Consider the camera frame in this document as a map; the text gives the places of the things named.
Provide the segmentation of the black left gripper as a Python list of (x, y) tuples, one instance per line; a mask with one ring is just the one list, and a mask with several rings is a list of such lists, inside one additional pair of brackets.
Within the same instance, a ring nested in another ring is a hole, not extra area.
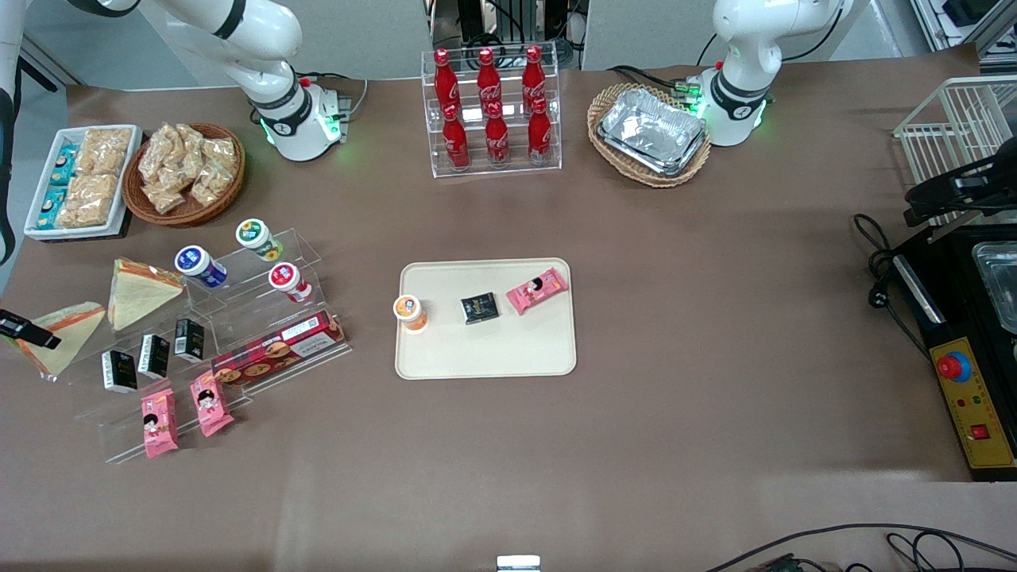
[(930, 178), (911, 189), (904, 211), (908, 227), (953, 211), (995, 214), (1016, 207), (1016, 160), (995, 155)]

